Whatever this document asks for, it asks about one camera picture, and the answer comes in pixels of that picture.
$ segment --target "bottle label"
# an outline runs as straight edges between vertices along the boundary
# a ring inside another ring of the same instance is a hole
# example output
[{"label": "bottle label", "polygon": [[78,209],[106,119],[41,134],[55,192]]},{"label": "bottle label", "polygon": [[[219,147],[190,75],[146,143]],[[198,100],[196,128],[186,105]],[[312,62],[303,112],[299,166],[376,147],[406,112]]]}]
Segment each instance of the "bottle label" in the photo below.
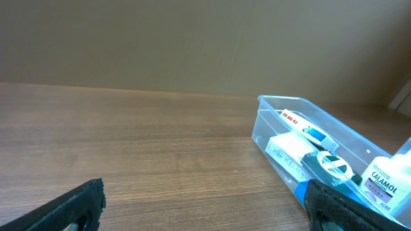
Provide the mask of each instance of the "bottle label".
[{"label": "bottle label", "polygon": [[377,164],[370,165],[364,171],[362,178],[366,180],[360,188],[387,212],[392,212],[407,196],[407,192],[396,183],[397,180],[380,169]]}]

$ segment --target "wall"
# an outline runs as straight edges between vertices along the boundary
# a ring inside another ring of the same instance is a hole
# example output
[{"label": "wall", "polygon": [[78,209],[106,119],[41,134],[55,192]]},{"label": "wall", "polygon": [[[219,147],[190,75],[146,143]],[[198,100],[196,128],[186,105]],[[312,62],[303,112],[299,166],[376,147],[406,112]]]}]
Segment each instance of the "wall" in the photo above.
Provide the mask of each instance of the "wall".
[{"label": "wall", "polygon": [[0,81],[386,102],[409,0],[0,1]]}]

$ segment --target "wood grain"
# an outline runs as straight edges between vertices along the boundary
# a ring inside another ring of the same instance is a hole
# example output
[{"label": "wood grain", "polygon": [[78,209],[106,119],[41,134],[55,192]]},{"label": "wood grain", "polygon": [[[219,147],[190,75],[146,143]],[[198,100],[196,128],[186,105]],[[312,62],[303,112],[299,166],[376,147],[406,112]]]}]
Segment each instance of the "wood grain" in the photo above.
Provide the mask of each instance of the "wood grain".
[{"label": "wood grain", "polygon": [[[250,137],[257,107],[255,98],[0,83],[0,225],[102,177],[100,230],[307,230]],[[411,129],[381,108],[328,107],[387,151]]]}]

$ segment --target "calamol bottle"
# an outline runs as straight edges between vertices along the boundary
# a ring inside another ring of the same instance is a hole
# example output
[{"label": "calamol bottle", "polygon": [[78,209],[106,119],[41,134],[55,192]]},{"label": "calamol bottle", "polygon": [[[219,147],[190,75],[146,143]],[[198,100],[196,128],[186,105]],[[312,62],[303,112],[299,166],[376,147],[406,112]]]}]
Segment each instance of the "calamol bottle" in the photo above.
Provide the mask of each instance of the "calamol bottle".
[{"label": "calamol bottle", "polygon": [[360,188],[392,217],[411,203],[411,150],[392,158],[376,157],[362,174]]}]

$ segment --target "plastic bin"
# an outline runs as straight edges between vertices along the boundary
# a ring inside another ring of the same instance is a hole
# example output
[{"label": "plastic bin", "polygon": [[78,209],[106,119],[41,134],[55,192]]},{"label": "plastic bin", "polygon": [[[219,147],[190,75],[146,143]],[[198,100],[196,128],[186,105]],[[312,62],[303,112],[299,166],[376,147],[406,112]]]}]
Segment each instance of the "plastic bin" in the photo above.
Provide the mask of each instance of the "plastic bin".
[{"label": "plastic bin", "polygon": [[[306,99],[284,96],[260,96],[258,100],[260,105],[258,108],[258,115],[254,125],[254,130],[252,132],[252,138],[260,150],[264,153],[273,168],[277,171],[278,175],[283,179],[287,187],[297,197],[297,199],[299,199],[300,203],[303,203],[301,200],[301,195],[298,195],[300,192],[298,191],[298,188],[300,187],[299,183],[301,181],[299,182],[296,180],[296,178],[294,178],[286,170],[286,168],[284,168],[284,163],[278,163],[265,151],[271,137],[287,132],[297,133],[280,118],[280,113],[284,109],[291,110],[327,132],[339,144],[339,148],[336,151],[338,155],[342,157],[360,175],[365,171],[375,157],[391,157],[391,155],[387,152],[377,147],[375,144],[368,141],[360,134],[356,133],[354,130],[350,129],[348,126],[341,123],[339,120],[335,119],[333,116],[329,115],[327,112],[323,111],[321,108]],[[316,155],[321,155],[316,147],[312,146],[312,148],[314,148]],[[336,185],[332,182],[323,181],[321,177],[319,177],[316,172],[308,166],[303,164],[302,167],[311,175],[312,178],[321,180],[325,184],[334,187],[341,193],[350,196],[352,199],[368,206],[370,209],[379,212],[393,221],[397,221],[402,225],[411,227],[411,214],[409,213],[411,211],[410,207],[394,219],[385,211],[381,210],[373,201],[369,200],[368,197],[365,196],[364,192],[352,180],[346,179],[343,184]]]}]

